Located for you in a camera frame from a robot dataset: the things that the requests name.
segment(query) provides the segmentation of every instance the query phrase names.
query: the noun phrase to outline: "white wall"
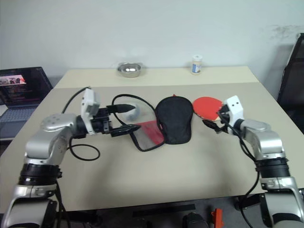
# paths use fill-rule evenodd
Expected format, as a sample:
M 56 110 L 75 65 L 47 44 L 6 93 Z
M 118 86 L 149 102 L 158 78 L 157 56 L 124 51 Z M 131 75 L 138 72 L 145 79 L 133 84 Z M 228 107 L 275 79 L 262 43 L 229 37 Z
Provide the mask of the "white wall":
M 1 0 L 0 67 L 248 65 L 276 96 L 303 0 Z

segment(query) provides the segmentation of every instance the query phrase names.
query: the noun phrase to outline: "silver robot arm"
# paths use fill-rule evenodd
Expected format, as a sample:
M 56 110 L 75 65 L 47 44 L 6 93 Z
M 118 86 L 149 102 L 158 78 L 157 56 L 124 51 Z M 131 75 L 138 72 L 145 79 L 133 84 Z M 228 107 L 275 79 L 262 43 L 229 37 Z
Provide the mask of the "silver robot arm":
M 2 219 L 1 227 L 51 228 L 56 218 L 57 202 L 49 199 L 56 192 L 59 165 L 72 138 L 84 138 L 88 133 L 129 134 L 140 126 L 124 125 L 112 128 L 110 113 L 134 109 L 128 104 L 110 105 L 99 109 L 93 90 L 86 89 L 81 116 L 54 114 L 42 121 L 40 130 L 26 144 L 24 165 L 13 197 Z
M 304 228 L 304 205 L 294 177 L 289 173 L 287 159 L 279 135 L 267 123 L 244 120 L 243 107 L 237 96 L 224 101 L 219 111 L 224 127 L 211 123 L 208 127 L 239 136 L 253 149 L 256 171 L 260 172 L 260 183 L 267 192 L 260 195 L 263 222 L 268 227 Z

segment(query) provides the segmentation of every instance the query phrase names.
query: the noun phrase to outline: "bottle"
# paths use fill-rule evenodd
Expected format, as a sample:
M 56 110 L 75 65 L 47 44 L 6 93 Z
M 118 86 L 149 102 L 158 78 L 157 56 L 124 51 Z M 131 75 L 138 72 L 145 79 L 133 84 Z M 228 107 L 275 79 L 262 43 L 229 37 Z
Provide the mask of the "bottle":
M 192 57 L 192 64 L 191 64 L 191 73 L 194 75 L 198 75 L 201 69 L 201 61 L 203 56 L 201 55 L 194 55 Z

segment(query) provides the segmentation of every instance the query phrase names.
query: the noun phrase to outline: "ping pong paddle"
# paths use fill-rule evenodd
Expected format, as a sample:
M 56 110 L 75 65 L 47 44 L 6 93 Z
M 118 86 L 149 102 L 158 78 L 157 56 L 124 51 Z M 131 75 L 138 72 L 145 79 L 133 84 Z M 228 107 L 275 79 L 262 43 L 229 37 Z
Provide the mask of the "ping pong paddle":
M 196 99 L 193 102 L 194 113 L 200 118 L 210 121 L 220 120 L 217 112 L 221 109 L 223 102 L 209 96 Z

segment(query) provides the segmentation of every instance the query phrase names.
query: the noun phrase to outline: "stainless steel bowl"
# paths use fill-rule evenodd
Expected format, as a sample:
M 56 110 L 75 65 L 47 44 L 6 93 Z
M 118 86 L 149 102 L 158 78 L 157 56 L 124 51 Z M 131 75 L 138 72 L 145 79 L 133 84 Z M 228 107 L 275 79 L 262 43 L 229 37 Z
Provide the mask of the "stainless steel bowl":
M 124 77 L 138 77 L 141 70 L 141 63 L 120 63 L 117 68 L 117 71 Z

